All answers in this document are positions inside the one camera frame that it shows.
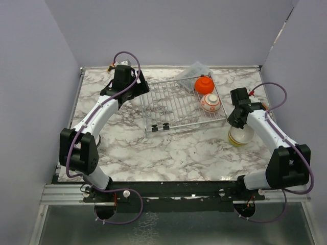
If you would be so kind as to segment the white orange patterned bowl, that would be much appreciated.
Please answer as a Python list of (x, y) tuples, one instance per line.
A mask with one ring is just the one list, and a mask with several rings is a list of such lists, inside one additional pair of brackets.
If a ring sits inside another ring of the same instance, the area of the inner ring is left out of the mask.
[(204, 111), (215, 113), (219, 111), (221, 107), (221, 101), (216, 94), (210, 93), (202, 97), (200, 105)]

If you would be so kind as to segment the beige ceramic bowl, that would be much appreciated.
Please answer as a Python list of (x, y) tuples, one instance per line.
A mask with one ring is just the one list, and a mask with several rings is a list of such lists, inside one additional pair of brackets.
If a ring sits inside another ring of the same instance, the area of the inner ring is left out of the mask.
[(243, 129), (231, 126), (228, 135), (230, 135), (235, 141), (245, 143), (253, 140), (255, 132), (249, 125), (245, 125)]

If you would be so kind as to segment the orange plastic bowl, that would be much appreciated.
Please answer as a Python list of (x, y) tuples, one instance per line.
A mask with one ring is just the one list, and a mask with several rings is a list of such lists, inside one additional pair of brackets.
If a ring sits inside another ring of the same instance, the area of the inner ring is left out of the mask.
[(197, 79), (194, 87), (199, 94), (209, 94), (213, 92), (215, 86), (211, 78), (203, 76)]

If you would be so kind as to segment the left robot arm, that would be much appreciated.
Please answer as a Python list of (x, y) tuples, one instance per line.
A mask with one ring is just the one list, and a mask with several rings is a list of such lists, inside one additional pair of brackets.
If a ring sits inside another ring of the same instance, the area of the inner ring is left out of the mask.
[(59, 163), (66, 168), (66, 175), (82, 177), (95, 186), (95, 195), (103, 202), (112, 197), (113, 189), (109, 186), (112, 179), (98, 166), (96, 138), (124, 102), (149, 91), (141, 70), (117, 65), (113, 79), (101, 90), (91, 111), (73, 128), (64, 128), (60, 133)]

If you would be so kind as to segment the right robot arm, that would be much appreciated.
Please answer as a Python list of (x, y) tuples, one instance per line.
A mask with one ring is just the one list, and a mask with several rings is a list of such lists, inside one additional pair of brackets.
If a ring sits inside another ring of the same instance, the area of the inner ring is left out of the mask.
[(230, 92), (234, 109), (227, 119), (231, 128), (241, 135), (252, 129), (271, 153), (264, 171), (238, 177), (235, 194), (245, 200), (255, 189), (286, 189), (305, 185), (310, 178), (311, 150), (288, 137), (271, 119), (260, 102), (252, 102), (245, 87)]

